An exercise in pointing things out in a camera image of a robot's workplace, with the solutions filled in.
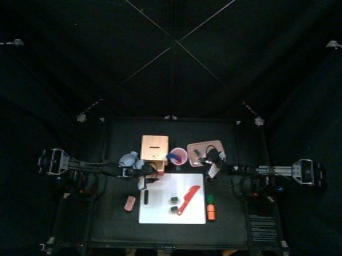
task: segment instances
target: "black table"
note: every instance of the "black table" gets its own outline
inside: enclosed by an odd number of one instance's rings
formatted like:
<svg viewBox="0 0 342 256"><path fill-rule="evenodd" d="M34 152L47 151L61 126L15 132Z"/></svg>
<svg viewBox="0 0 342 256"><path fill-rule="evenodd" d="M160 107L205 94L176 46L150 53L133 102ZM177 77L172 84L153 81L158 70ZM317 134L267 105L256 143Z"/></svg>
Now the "black table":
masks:
<svg viewBox="0 0 342 256"><path fill-rule="evenodd" d="M117 162L130 151L140 153L142 135L168 136L169 149L186 148L190 143L218 140L228 164L268 164L263 130L249 121L169 121L128 118L116 118L104 122L96 120L81 124L72 154L84 161L105 159ZM193 168L185 163L180 171L204 174L206 167ZM169 164L165 172L178 171ZM88 205L80 203L82 215L88 216L82 220L82 230L77 231L77 234L82 235L78 235L78 238L70 236L76 231L69 230L65 219L74 221L77 217L64 216L57 228L60 245L72 237L72 243L82 248L245 249L244 206L233 196L231 179L231 176L218 173L214 182L204 181L204 196L212 194L214 198L216 221L196 225L138 224L140 192L136 188L136 180L101 177L101 196ZM133 211L129 213L122 210L128 195L137 198ZM74 207L78 203L74 203L74 199L69 200L73 201L69 204L73 205L73 212L77 214Z"/></svg>

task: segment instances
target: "black object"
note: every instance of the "black object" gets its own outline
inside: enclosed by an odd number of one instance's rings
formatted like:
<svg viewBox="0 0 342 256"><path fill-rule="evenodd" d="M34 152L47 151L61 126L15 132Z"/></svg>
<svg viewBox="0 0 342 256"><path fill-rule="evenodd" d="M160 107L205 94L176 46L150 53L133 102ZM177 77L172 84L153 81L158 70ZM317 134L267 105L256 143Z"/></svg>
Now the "black object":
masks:
<svg viewBox="0 0 342 256"><path fill-rule="evenodd" d="M176 196L170 197L170 203L176 204L176 202L177 202L177 197Z"/></svg>
<svg viewBox="0 0 342 256"><path fill-rule="evenodd" d="M170 212L172 212L172 213L176 213L176 212L177 212L177 206L172 206L172 207L170 207Z"/></svg>
<svg viewBox="0 0 342 256"><path fill-rule="evenodd" d="M257 256L263 251L277 256L288 255L275 201L264 197L248 199L244 213L249 256Z"/></svg>
<svg viewBox="0 0 342 256"><path fill-rule="evenodd" d="M144 190L144 204L148 204L148 190Z"/></svg>

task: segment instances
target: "wooden block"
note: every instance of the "wooden block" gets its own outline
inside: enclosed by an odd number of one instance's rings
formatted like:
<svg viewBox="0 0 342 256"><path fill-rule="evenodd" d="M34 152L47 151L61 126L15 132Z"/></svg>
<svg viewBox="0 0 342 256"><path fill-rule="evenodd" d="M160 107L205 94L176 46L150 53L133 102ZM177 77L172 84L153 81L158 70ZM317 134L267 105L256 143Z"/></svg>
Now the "wooden block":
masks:
<svg viewBox="0 0 342 256"><path fill-rule="evenodd" d="M141 154L142 160L157 160L166 163L168 136L142 135Z"/></svg>

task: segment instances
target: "black wall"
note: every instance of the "black wall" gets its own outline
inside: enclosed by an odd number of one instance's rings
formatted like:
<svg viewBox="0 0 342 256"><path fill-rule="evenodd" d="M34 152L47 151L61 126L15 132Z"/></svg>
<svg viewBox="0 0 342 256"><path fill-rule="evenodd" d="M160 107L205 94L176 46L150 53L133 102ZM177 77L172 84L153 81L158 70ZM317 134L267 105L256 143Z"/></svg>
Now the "black wall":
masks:
<svg viewBox="0 0 342 256"><path fill-rule="evenodd" d="M342 253L340 77L342 51L331 51L265 126L275 165L288 165L308 158L325 168L327 190L319 192L288 183L281 201L288 243L307 255Z"/></svg>

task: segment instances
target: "white paper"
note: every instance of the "white paper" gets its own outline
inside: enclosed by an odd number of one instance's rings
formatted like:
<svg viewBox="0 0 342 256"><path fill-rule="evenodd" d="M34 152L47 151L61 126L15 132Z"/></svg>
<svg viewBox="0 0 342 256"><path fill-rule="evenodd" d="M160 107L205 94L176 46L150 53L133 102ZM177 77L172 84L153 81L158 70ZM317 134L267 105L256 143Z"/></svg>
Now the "white paper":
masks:
<svg viewBox="0 0 342 256"><path fill-rule="evenodd" d="M205 224L205 204L202 174L165 173L146 185L148 204L144 204L144 191L140 192L138 223L153 224ZM181 206L184 195L192 186L200 186L181 215L170 212L170 207Z"/></svg>

